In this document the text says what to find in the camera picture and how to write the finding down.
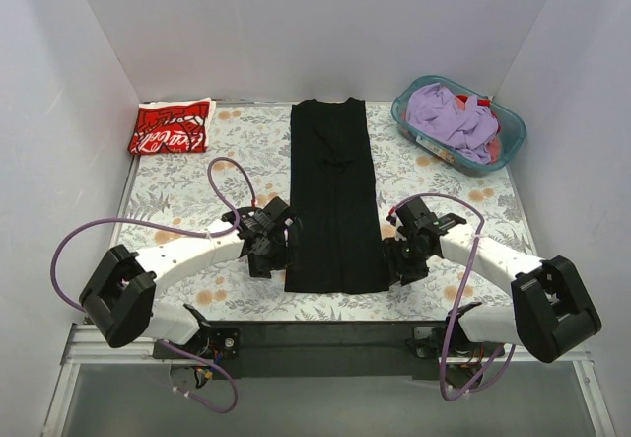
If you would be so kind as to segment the black t-shirt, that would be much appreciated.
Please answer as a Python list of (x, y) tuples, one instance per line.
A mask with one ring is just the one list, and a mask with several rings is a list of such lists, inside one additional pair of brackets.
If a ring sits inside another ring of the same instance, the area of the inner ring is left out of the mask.
[(294, 293), (368, 294), (389, 287), (364, 101), (306, 100), (290, 117), (290, 263)]

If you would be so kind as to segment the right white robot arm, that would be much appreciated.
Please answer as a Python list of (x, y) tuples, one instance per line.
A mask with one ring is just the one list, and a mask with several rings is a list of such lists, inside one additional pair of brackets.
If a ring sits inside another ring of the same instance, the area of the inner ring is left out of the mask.
[(397, 231), (383, 241), (392, 281), (425, 278), (429, 259), (437, 257), (464, 266), (510, 297), (507, 306), (473, 302), (449, 312), (443, 341), (453, 353), (468, 355), (482, 343), (510, 344), (551, 363), (601, 331), (596, 306), (569, 259), (513, 250), (456, 214), (437, 216), (418, 196), (392, 207), (386, 220)]

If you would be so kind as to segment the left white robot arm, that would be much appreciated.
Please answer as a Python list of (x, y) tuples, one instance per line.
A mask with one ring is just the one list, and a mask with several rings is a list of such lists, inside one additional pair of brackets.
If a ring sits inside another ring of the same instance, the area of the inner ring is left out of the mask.
[(290, 263), (288, 231), (297, 220), (281, 198), (244, 207), (213, 221), (199, 236), (181, 236), (136, 252), (109, 249), (79, 303), (112, 348), (139, 337), (165, 340), (190, 358), (211, 346), (211, 325), (193, 306), (160, 301), (170, 287), (216, 264), (246, 258), (252, 277), (268, 278)]

